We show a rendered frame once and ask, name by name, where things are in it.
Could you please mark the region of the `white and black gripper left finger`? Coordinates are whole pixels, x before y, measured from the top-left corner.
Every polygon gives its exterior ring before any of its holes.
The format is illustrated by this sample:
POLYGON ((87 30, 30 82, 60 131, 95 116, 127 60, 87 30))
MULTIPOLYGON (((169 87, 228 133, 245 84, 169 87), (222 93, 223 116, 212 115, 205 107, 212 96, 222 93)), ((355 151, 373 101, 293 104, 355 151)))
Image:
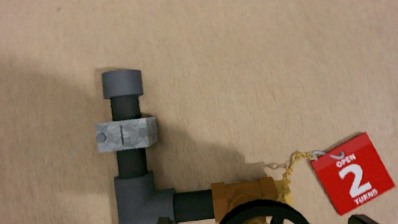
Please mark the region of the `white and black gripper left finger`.
POLYGON ((174 224, 174 220, 170 220, 170 217, 159 217, 157 224, 174 224))

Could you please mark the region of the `red tag with gold chain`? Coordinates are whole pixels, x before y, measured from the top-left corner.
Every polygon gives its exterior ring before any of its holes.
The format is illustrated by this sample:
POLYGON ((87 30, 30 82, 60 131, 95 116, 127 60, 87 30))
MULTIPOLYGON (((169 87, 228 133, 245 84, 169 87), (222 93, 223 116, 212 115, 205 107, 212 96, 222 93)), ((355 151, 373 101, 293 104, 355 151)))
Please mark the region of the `red tag with gold chain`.
POLYGON ((284 198, 289 194, 287 187, 291 184, 288 176, 293 172, 294 161, 298 162, 305 156, 312 159, 309 162, 339 215, 351 211, 396 186, 367 132, 362 131, 327 152, 315 150, 307 154, 294 153, 291 164, 285 166, 287 171, 282 174, 285 184, 280 187, 282 195, 276 201, 287 203, 284 198), (315 153, 321 155, 316 157, 315 153), (295 155, 298 157, 297 160, 294 159, 295 155))

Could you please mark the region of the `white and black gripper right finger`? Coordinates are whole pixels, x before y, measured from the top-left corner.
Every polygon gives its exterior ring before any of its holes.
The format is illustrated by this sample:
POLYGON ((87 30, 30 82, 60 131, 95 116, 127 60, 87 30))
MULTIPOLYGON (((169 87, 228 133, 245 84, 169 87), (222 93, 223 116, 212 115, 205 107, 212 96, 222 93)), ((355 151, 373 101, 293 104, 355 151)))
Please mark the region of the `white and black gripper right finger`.
POLYGON ((347 224, 379 224, 365 214, 352 214, 348 218, 347 224))

